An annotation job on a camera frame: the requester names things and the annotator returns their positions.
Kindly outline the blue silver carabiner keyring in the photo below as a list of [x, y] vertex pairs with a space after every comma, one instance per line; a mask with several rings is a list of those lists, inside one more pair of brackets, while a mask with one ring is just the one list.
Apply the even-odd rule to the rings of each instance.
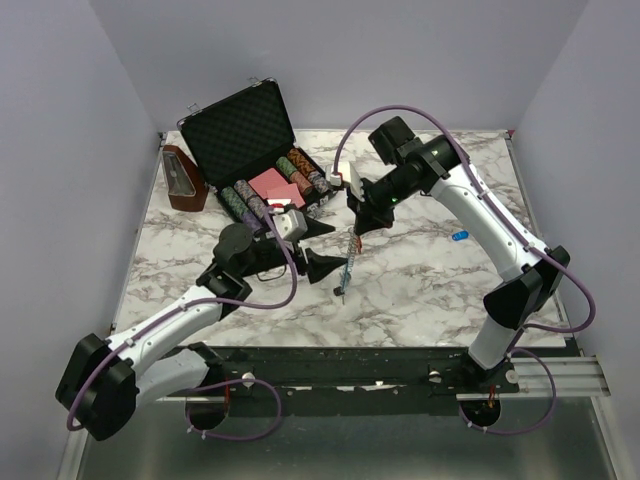
[[345, 303], [346, 292], [351, 281], [351, 275], [356, 256], [359, 255], [362, 250], [362, 241], [360, 236], [356, 233], [355, 227], [351, 227], [349, 233], [350, 237], [347, 248], [347, 261], [344, 265], [339, 284], [339, 286], [343, 289], [343, 294], [341, 296], [338, 296], [341, 299], [342, 303]]

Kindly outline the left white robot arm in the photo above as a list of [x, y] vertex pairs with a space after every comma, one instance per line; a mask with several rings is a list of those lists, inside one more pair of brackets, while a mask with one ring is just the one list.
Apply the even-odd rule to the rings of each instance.
[[[89, 334], [78, 341], [55, 391], [67, 411], [68, 431], [85, 430], [105, 440], [148, 402], [184, 390], [214, 393], [222, 372], [202, 348], [177, 354], [173, 348], [239, 308], [280, 309], [294, 299], [300, 276], [317, 283], [345, 264], [343, 257], [299, 248], [302, 240], [334, 232], [333, 226], [295, 208], [270, 208], [265, 220], [270, 231], [263, 236], [243, 223], [226, 226], [211, 264], [168, 307], [119, 334], [105, 339]], [[249, 302], [246, 277], [279, 266], [291, 274], [288, 296], [270, 304]]]

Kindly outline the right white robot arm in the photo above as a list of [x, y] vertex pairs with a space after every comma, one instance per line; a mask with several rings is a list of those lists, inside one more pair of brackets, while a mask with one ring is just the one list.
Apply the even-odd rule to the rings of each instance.
[[496, 380], [496, 369], [518, 338], [525, 321], [555, 293], [570, 256], [550, 249], [531, 234], [477, 175], [468, 157], [446, 134], [423, 142], [400, 117], [369, 136], [391, 171], [372, 182], [348, 162], [336, 159], [327, 177], [347, 189], [355, 213], [355, 232], [389, 228], [394, 210], [416, 193], [425, 194], [452, 213], [489, 256], [501, 278], [483, 299], [487, 318], [467, 350], [460, 379], [480, 392]]

